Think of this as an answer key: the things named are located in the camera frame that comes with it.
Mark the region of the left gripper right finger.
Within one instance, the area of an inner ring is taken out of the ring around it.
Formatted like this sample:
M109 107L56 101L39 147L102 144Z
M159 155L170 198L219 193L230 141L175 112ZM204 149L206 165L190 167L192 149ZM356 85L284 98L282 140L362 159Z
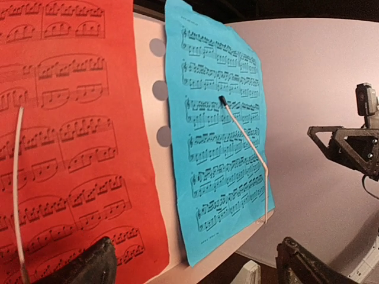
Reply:
M279 283L362 283L364 267L357 267L345 276L323 263L291 237L277 245Z

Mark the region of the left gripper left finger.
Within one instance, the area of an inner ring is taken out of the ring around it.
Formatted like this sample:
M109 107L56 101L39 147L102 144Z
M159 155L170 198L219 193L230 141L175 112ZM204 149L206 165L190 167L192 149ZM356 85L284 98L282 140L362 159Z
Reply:
M117 258L109 237L103 237L58 271L37 283L115 283Z

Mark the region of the blue felt sheet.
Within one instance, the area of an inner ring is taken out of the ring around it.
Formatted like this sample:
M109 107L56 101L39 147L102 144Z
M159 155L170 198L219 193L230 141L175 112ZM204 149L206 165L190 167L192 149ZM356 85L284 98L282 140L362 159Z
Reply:
M177 209L195 266L274 209L267 108L260 59L234 29L167 1L165 33Z

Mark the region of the white metronome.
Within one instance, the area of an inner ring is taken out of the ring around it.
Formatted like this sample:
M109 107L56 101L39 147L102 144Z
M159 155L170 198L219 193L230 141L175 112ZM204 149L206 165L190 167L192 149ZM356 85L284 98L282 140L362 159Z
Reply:
M261 284L261 267L253 260L248 261L239 270L231 284Z

